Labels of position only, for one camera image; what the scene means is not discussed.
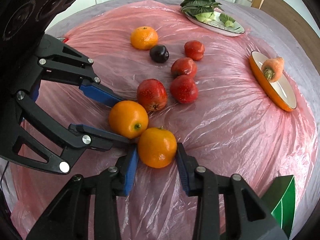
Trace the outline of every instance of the orange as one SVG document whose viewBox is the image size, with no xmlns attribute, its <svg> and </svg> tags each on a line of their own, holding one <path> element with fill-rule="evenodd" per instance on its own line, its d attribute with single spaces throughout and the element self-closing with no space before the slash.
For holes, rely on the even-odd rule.
<svg viewBox="0 0 320 240">
<path fill-rule="evenodd" d="M 177 140 L 172 132 L 162 127 L 148 128 L 140 136 L 137 150 L 144 164 L 152 168 L 163 168 L 176 155 Z"/>
<path fill-rule="evenodd" d="M 116 103 L 109 114 L 110 128 L 129 139 L 140 136 L 147 129 L 148 123 L 146 110 L 134 101 Z"/>
<path fill-rule="evenodd" d="M 136 49 L 148 50 L 157 45 L 158 34 L 153 28 L 142 26 L 131 33 L 130 41 Z"/>
</svg>

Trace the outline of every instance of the wooden board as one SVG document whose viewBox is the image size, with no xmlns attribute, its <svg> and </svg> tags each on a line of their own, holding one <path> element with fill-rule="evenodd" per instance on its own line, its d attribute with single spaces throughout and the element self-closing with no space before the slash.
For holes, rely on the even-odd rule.
<svg viewBox="0 0 320 240">
<path fill-rule="evenodd" d="M 283 0 L 253 0 L 252 7 L 266 12 L 286 27 L 320 74 L 320 38 L 296 10 Z"/>
</svg>

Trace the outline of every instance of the red apple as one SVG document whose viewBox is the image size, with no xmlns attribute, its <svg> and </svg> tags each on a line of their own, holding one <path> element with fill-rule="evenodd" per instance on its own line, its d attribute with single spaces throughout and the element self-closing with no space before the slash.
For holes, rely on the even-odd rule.
<svg viewBox="0 0 320 240">
<path fill-rule="evenodd" d="M 176 76 L 188 75 L 194 77 L 197 73 L 197 64 L 189 57 L 177 59 L 171 67 L 171 74 Z"/>
<path fill-rule="evenodd" d="M 198 97 L 198 88 L 192 77 L 178 76 L 172 81 L 170 93 L 179 103 L 191 103 Z"/>
<path fill-rule="evenodd" d="M 204 45 L 199 41 L 188 41 L 184 44 L 184 53 L 193 60 L 201 60 L 205 51 Z"/>
<path fill-rule="evenodd" d="M 168 96 L 163 84 L 152 78 L 140 83 L 137 89 L 137 99 L 147 112 L 155 112 L 165 107 Z"/>
</svg>

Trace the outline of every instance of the orange carrot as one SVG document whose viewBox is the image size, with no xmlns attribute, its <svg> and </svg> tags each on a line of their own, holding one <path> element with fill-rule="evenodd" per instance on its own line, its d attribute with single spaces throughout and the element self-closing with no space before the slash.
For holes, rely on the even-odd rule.
<svg viewBox="0 0 320 240">
<path fill-rule="evenodd" d="M 265 78 L 270 82 L 276 82 L 282 75 L 284 69 L 284 59 L 282 57 L 267 59 L 261 67 Z"/>
</svg>

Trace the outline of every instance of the orange bowl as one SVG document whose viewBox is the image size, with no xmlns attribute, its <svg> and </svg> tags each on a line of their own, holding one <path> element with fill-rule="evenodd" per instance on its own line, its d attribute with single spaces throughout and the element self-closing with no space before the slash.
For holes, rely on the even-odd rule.
<svg viewBox="0 0 320 240">
<path fill-rule="evenodd" d="M 253 51 L 249 57 L 250 67 L 258 81 L 259 85 L 268 95 L 268 97 L 281 109 L 287 112 L 293 111 L 297 107 L 297 99 L 294 91 L 282 74 L 280 79 L 276 82 L 270 83 L 261 71 L 262 64 L 268 59 L 260 52 Z"/>
</svg>

